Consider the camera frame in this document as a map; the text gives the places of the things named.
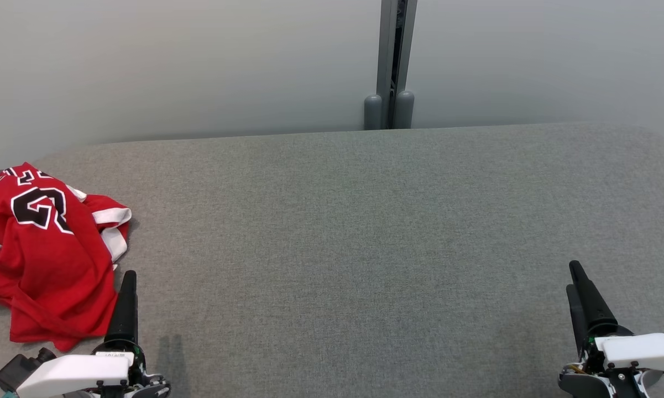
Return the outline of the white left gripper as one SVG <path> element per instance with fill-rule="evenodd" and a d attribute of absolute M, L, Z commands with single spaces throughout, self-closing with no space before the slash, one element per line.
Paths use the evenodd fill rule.
<path fill-rule="evenodd" d="M 69 354 L 46 361 L 17 388 L 18 397 L 168 397 L 171 384 L 148 374 L 138 340 L 137 272 L 123 275 L 104 342 L 91 354 Z"/>

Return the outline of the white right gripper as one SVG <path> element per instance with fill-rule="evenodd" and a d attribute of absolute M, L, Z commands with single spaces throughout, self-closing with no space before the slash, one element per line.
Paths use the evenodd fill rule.
<path fill-rule="evenodd" d="M 569 272 L 565 292 L 579 360 L 562 368 L 558 387 L 572 397 L 648 397 L 664 375 L 664 333 L 616 335 L 618 322 L 581 263 L 570 261 Z"/>

